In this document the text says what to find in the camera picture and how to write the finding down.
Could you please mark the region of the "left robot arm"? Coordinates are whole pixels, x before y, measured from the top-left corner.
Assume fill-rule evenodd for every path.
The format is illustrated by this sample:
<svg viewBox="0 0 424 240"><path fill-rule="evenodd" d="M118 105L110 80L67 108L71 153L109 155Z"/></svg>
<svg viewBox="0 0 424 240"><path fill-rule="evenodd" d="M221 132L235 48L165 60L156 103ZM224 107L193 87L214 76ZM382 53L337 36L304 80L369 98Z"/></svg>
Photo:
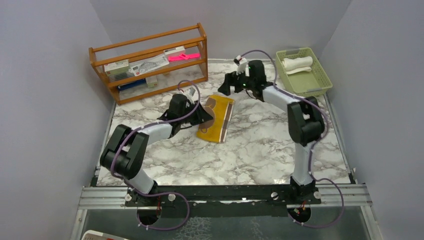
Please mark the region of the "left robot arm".
<svg viewBox="0 0 424 240"><path fill-rule="evenodd" d="M118 125L106 143L99 163L133 188L144 205L152 205L159 193L156 181L142 168L147 146L174 137L184 124L197 126L213 119L198 100L192 101L182 93L174 94L158 122L138 128Z"/></svg>

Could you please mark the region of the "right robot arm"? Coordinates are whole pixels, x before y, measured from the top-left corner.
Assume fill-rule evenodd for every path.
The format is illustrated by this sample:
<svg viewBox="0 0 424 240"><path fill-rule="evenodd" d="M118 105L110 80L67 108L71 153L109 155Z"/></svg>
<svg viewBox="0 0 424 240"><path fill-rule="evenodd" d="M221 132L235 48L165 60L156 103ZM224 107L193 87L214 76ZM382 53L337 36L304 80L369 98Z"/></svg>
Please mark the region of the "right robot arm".
<svg viewBox="0 0 424 240"><path fill-rule="evenodd" d="M286 112L289 136L295 143L294 170L286 196L300 204L316 192L316 180L312 176L312 149L326 129L319 102L315 96L301 97L269 82L261 60L235 58L234 62L237 70L225 74L218 92L229 96L231 87L235 93L251 91L256 99Z"/></svg>

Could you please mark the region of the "yellow towel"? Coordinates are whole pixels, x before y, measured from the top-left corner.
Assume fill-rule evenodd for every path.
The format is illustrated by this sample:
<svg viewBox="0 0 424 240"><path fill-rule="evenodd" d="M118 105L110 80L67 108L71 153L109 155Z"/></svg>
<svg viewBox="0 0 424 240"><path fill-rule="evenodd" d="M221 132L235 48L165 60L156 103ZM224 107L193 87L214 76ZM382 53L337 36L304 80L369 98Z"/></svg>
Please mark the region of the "yellow towel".
<svg viewBox="0 0 424 240"><path fill-rule="evenodd" d="M196 136L207 142L224 143L235 102L234 99L229 97L216 94L210 95L203 105L203 109L213 119L201 123Z"/></svg>

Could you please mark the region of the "white towel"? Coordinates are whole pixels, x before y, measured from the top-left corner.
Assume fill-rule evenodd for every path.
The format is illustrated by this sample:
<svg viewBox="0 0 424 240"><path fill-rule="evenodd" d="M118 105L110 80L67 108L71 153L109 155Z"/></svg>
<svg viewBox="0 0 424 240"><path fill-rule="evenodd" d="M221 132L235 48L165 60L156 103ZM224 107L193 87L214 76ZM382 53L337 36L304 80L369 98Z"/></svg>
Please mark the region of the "white towel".
<svg viewBox="0 0 424 240"><path fill-rule="evenodd" d="M294 59L284 58L281 61L287 75L293 75L301 72L310 72L314 63L311 56L298 57Z"/></svg>

